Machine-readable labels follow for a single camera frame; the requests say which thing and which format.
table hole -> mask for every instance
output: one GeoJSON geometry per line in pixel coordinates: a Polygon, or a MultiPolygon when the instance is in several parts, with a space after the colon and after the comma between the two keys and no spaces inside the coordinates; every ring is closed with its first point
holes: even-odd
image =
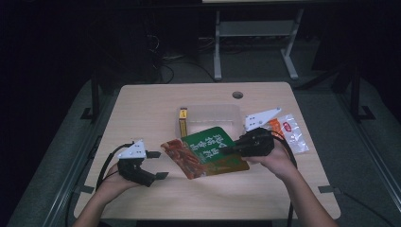
{"type": "Polygon", "coordinates": [[[244,97],[244,94],[241,92],[233,92],[233,98],[241,99],[242,97],[244,97]]]}

red logo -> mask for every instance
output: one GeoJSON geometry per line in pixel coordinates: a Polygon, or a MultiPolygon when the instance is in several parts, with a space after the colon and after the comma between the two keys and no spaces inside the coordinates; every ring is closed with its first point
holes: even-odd
{"type": "Polygon", "coordinates": [[[284,126],[284,129],[285,129],[286,131],[291,131],[291,126],[289,125],[288,122],[284,122],[284,123],[283,123],[283,126],[284,126]]]}

floor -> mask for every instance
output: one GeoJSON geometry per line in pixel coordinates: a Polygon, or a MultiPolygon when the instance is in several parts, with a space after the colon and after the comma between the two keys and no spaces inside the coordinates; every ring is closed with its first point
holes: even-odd
{"type": "MultiPolygon", "coordinates": [[[[256,40],[253,45],[242,44],[223,51],[223,79],[218,82],[286,81],[295,88],[321,73],[310,70],[319,41],[301,40],[294,45],[291,54],[300,78],[290,79],[279,52],[285,44],[286,40],[256,40]]],[[[169,61],[161,67],[157,82],[215,82],[211,75],[213,51],[210,48],[200,52],[197,60],[174,59],[179,55],[174,51],[166,55],[169,61]]],[[[336,194],[341,210],[337,223],[340,226],[391,226],[386,223],[388,220],[395,226],[401,223],[401,209],[394,202],[394,197],[400,195],[396,184],[401,182],[400,124],[382,104],[375,88],[365,80],[361,82],[360,105],[368,106],[376,120],[356,123],[348,111],[349,91],[334,94],[330,89],[333,79],[309,90],[294,89],[294,95],[329,182],[343,192],[336,194]],[[395,184],[389,183],[388,175],[383,174],[383,166],[377,160],[383,161],[395,184]]],[[[91,122],[80,119],[83,110],[91,107],[90,81],[81,88],[9,226],[70,226],[73,223],[78,194],[71,194],[71,191],[82,187],[94,155],[93,146],[101,139],[117,97],[118,89],[111,94],[100,92],[100,116],[91,122]]],[[[135,220],[106,219],[104,222],[112,226],[136,225],[135,220]]],[[[272,226],[286,226],[286,221],[274,220],[272,226]]],[[[299,226],[297,220],[293,226],[299,226]]]]}

snack bag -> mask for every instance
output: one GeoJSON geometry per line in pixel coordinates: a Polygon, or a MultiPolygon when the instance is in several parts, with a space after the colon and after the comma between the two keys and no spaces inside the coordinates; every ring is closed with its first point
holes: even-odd
{"type": "Polygon", "coordinates": [[[309,150],[301,129],[292,114],[274,118],[264,128],[276,131],[285,137],[293,153],[301,153],[309,150]]]}

hand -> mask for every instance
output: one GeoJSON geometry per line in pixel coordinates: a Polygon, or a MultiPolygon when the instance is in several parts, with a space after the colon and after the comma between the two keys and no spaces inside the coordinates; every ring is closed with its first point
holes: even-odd
{"type": "Polygon", "coordinates": [[[283,145],[274,139],[274,149],[267,156],[256,156],[256,157],[243,157],[242,160],[260,163],[266,167],[277,178],[283,180],[286,176],[289,176],[293,170],[296,170],[294,164],[289,160],[288,153],[284,149],[283,145]]]}
{"type": "Polygon", "coordinates": [[[118,172],[116,172],[117,170],[118,166],[117,164],[114,164],[109,169],[105,180],[94,194],[96,199],[103,204],[111,202],[127,189],[141,185],[124,179],[120,174],[118,174],[118,172]]]}

